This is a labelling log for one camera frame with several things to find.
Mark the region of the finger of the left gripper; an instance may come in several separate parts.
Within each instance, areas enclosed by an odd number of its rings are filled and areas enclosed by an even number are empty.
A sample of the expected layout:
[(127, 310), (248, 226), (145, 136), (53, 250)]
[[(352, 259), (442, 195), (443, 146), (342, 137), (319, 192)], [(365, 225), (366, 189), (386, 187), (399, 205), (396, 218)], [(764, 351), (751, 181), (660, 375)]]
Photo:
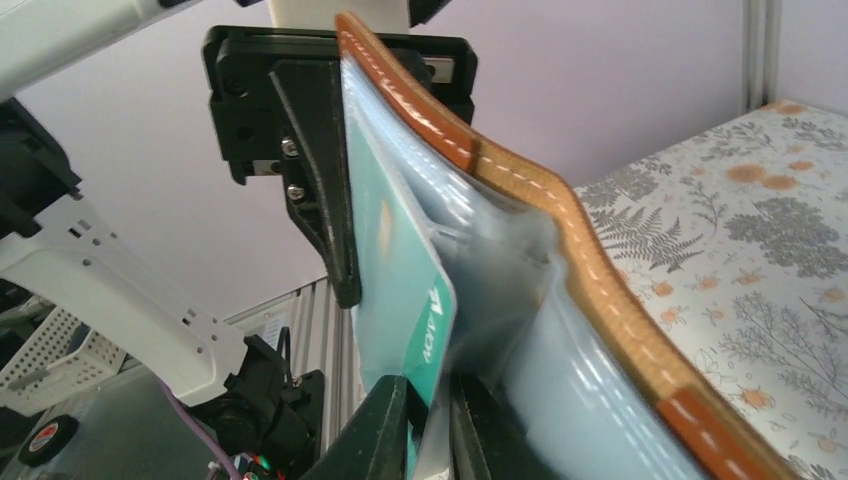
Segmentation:
[(320, 255), (338, 305), (361, 301), (336, 60), (282, 60), (270, 74), (282, 107), (280, 150), (290, 219)]

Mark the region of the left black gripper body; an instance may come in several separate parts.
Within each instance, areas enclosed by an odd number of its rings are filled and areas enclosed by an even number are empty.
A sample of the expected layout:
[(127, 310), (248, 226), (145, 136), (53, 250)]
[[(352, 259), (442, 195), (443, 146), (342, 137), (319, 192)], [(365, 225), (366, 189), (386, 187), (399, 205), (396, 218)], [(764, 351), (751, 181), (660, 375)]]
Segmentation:
[[(377, 37), (442, 105), (472, 120), (478, 57), (467, 40)], [(335, 32), (218, 25), (208, 31), (202, 56), (221, 156), (236, 183), (260, 175), (265, 161), (346, 166)]]

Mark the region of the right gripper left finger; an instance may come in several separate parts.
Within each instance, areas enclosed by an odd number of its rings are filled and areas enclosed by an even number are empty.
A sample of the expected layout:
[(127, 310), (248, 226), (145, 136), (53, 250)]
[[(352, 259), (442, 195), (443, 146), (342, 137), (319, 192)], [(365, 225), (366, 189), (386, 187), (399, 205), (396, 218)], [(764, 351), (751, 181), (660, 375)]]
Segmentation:
[(412, 466), (410, 439), (424, 433), (427, 417), (428, 407), (409, 379), (385, 375), (304, 477), (405, 479)]

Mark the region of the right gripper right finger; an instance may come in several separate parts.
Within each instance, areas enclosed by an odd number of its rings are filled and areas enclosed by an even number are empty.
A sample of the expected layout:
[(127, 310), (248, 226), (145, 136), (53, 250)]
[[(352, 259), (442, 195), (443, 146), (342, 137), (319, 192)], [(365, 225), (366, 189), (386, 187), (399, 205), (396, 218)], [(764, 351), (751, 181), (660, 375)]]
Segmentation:
[(450, 442), (456, 479), (556, 479), (527, 443), (512, 410), (474, 375), (450, 377)]

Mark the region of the brown leather card holder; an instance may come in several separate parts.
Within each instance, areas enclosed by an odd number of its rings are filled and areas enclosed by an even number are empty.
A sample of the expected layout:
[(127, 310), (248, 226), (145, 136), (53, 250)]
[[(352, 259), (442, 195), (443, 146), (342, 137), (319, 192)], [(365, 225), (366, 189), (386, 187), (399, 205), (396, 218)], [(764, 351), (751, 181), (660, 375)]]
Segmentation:
[(455, 294), (408, 478), (455, 478), (456, 374), (512, 410), (556, 479), (793, 477), (655, 325), (560, 176), (441, 106), (355, 14), (335, 27), (346, 146), (353, 119), (395, 143)]

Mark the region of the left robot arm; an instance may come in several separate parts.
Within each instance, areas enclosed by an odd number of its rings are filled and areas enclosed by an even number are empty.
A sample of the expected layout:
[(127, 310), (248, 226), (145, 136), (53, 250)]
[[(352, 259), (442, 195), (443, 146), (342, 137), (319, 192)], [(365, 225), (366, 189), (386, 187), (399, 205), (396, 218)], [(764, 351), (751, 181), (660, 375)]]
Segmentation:
[[(321, 255), (343, 306), (361, 283), (342, 120), (338, 34), (310, 1), (305, 41), (288, 29), (214, 28), (204, 50), (224, 159), (244, 183), (278, 163), (290, 219)], [(315, 461), (317, 400), (284, 359), (197, 310), (120, 242), (79, 190), (63, 148), (17, 93), (159, 20), (184, 1), (7, 1), (1, 6), (1, 276), (78, 315), (150, 368), (228, 453), (253, 453), (293, 479)]]

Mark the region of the white perforated basket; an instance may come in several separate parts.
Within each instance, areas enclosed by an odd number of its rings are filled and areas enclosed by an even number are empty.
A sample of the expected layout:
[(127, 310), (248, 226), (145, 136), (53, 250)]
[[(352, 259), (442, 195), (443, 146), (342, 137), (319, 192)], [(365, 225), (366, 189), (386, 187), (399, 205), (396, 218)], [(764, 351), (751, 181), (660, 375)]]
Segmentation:
[(1, 405), (32, 416), (116, 375), (127, 353), (56, 308), (1, 371)]

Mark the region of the floral table mat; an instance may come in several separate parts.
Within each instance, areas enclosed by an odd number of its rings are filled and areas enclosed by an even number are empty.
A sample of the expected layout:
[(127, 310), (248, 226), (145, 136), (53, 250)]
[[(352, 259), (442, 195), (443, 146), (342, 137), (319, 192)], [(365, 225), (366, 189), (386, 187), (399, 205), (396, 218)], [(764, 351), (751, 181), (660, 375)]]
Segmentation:
[(659, 328), (803, 479), (847, 475), (847, 119), (776, 102), (577, 190)]

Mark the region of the black tape roll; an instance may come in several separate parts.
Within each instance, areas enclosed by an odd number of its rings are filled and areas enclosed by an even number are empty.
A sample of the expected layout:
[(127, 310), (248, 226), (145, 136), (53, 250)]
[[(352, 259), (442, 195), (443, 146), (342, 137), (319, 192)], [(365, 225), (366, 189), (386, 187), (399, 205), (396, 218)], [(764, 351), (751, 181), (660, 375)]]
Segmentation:
[(28, 467), (47, 463), (70, 443), (79, 426), (79, 420), (69, 414), (51, 418), (25, 441), (18, 460)]

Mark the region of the aluminium rail frame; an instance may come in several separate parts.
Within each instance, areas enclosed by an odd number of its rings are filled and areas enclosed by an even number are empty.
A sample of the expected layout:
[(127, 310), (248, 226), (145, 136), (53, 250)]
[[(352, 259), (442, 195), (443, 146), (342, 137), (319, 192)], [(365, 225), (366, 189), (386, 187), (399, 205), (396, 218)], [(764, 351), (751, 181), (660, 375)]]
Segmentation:
[(365, 396), (350, 312), (338, 306), (328, 280), (306, 284), (225, 322), (247, 335), (261, 336), (271, 346), (283, 327), (290, 329), (292, 373), (319, 370), (325, 376), (320, 447), (325, 452)]

